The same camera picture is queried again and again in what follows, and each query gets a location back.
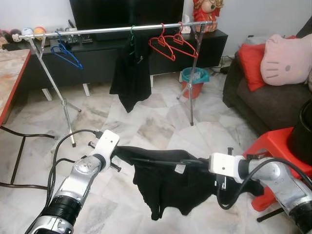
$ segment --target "black cloth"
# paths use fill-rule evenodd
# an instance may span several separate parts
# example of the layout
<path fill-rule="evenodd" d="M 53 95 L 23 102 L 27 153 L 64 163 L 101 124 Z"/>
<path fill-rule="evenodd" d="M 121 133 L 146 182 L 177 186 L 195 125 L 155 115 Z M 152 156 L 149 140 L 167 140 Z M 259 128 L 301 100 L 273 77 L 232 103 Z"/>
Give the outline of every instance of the black cloth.
<path fill-rule="evenodd" d="M 208 171 L 208 160 L 197 159 L 184 150 L 155 151 L 118 146 L 113 155 L 135 166 L 133 183 L 137 185 L 145 203 L 150 207 L 153 220 L 161 218 L 166 207 L 176 207 L 183 215 L 187 215 L 210 195 L 216 194 L 215 174 Z M 168 162 L 180 162 L 182 159 L 200 160 L 205 167 L 186 166 L 184 173 L 179 174 L 175 172 L 175 165 L 142 162 L 135 158 Z M 220 194 L 223 204 L 231 201 L 239 186 L 234 179 L 227 178 L 227 190 Z M 263 195 L 263 187 L 259 182 L 251 180 L 242 192 L 259 196 Z"/>
<path fill-rule="evenodd" d="M 138 101 L 151 95 L 148 37 L 132 36 L 116 60 L 115 74 L 110 94 L 118 94 L 129 113 Z"/>

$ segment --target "red figurine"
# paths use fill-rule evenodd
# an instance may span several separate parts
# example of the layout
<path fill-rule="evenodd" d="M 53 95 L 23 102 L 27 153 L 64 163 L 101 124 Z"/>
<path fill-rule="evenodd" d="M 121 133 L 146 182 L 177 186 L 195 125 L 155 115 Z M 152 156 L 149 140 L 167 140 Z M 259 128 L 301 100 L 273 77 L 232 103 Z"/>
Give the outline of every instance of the red figurine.
<path fill-rule="evenodd" d="M 220 15 L 220 9 L 223 7 L 223 0 L 193 0 L 194 2 L 194 21 L 212 21 L 212 25 L 207 25 L 204 32 L 213 32 L 216 30 L 216 17 Z"/>

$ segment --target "clothing rack pole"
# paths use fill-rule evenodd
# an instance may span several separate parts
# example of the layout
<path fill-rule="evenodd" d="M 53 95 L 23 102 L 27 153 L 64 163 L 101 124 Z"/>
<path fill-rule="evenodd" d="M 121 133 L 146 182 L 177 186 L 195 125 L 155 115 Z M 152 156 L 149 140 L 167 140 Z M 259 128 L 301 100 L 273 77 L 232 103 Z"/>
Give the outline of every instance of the clothing rack pole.
<path fill-rule="evenodd" d="M 200 21 L 200 22 L 189 22 L 189 23 L 185 23 L 183 24 L 183 26 L 191 26 L 194 27 L 195 25 L 200 25 L 201 28 L 203 27 L 203 25 L 207 25 L 207 24 L 212 24 L 212 21 Z M 20 39 L 25 39 L 27 40 L 30 44 L 32 49 L 34 50 L 42 68 L 44 69 L 45 73 L 47 74 L 53 88 L 55 89 L 59 99 L 61 100 L 61 104 L 63 106 L 63 110 L 64 110 L 64 114 L 65 114 L 65 118 L 67 121 L 67 125 L 68 125 L 68 130 L 69 133 L 72 133 L 72 127 L 71 127 L 71 122 L 70 122 L 70 117 L 69 117 L 69 113 L 68 113 L 68 109 L 67 106 L 81 112 L 81 109 L 79 109 L 78 107 L 74 106 L 73 104 L 67 102 L 67 100 L 62 96 L 61 92 L 59 91 L 58 86 L 56 85 L 56 83 L 54 82 L 48 68 L 46 67 L 43 59 L 42 59 L 42 54 L 43 54 L 43 50 L 44 50 L 44 45 L 45 45 L 45 40 L 47 37 L 55 37 L 58 35 L 61 36 L 66 36 L 66 35 L 82 35 L 82 34 L 97 34 L 97 33 L 112 33 L 112 32 L 126 32 L 126 31 L 130 31 L 130 30 L 151 30 L 151 29 L 162 29 L 162 28 L 177 28 L 180 27 L 181 24 L 180 23 L 171 23 L 171 24 L 156 24 L 156 25 L 145 25 L 145 26 L 135 26 L 135 27 L 120 27 L 120 28 L 103 28 L 103 29 L 90 29 L 90 30 L 77 30 L 77 31 L 73 31 L 73 32 L 58 32 L 58 33 L 43 33 L 43 34 L 31 34 L 31 35 L 17 35 L 18 38 Z M 35 43 L 33 41 L 33 39 L 38 38 L 38 37 L 43 37 L 42 43 L 41 43 L 41 48 L 38 49 L 35 46 Z M 200 43 L 197 40 L 197 51 L 199 52 L 200 49 Z M 193 67 L 196 66 L 196 62 L 197 59 L 195 58 L 195 62 L 193 64 Z M 192 94 L 192 83 L 190 83 L 190 89 L 189 89 L 190 93 Z M 193 107 L 192 107 L 192 99 L 190 99 L 190 106 L 191 106 L 191 125 L 193 125 Z M 72 146 L 75 147 L 76 143 L 74 140 L 74 137 L 71 136 L 71 142 L 72 142 Z"/>
<path fill-rule="evenodd" d="M 204 35 L 204 28 L 206 27 L 206 25 L 201 25 L 200 26 L 200 33 L 199 33 L 199 37 L 197 36 L 196 30 L 194 28 L 194 26 L 192 25 L 192 30 L 194 32 L 195 35 L 195 39 L 197 41 L 197 48 L 196 48 L 196 54 L 199 55 L 199 50 L 200 50 L 200 46 L 201 46 L 201 41 L 203 39 L 203 35 Z M 194 58 L 193 61 L 193 66 L 192 66 L 192 70 L 191 70 L 191 75 L 190 75 L 190 79 L 189 82 L 187 83 L 187 85 L 185 86 L 185 88 L 182 90 L 182 92 L 179 94 L 179 96 L 176 97 L 176 99 L 180 99 L 180 97 L 188 90 L 189 91 L 189 101 L 190 101 L 190 124 L 191 126 L 194 125 L 194 120 L 193 120 L 193 79 L 194 79 L 194 74 L 195 74 L 195 68 L 196 68 L 196 64 L 197 64 L 197 59 L 198 56 Z"/>

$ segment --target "white wall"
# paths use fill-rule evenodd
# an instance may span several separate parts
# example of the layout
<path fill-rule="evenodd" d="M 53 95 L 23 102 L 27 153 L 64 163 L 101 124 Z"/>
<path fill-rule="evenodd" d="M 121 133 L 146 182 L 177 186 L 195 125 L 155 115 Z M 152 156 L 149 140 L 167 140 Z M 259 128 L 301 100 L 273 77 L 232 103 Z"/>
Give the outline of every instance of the white wall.
<path fill-rule="evenodd" d="M 184 13 L 192 16 L 193 0 Z M 229 35 L 225 55 L 233 55 L 247 35 L 296 34 L 312 14 L 312 0 L 224 0 L 218 28 Z M 69 0 L 0 0 L 0 29 L 66 27 L 74 21 Z"/>
<path fill-rule="evenodd" d="M 223 0 L 218 29 L 228 34 L 224 55 L 234 55 L 247 35 L 296 35 L 312 15 L 312 0 Z M 193 0 L 185 0 L 191 16 Z"/>
<path fill-rule="evenodd" d="M 0 0 L 2 30 L 42 26 L 50 31 L 67 27 L 68 20 L 74 20 L 69 0 Z"/>

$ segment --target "white label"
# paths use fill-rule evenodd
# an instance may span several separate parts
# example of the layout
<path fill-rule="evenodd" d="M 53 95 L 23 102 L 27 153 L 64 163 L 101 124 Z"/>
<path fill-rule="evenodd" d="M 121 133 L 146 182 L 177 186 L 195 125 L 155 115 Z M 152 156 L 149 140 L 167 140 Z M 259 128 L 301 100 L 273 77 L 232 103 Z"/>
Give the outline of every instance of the white label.
<path fill-rule="evenodd" d="M 179 174 L 183 174 L 184 170 L 185 170 L 186 165 L 183 164 L 177 164 L 175 167 L 175 172 L 179 173 Z"/>

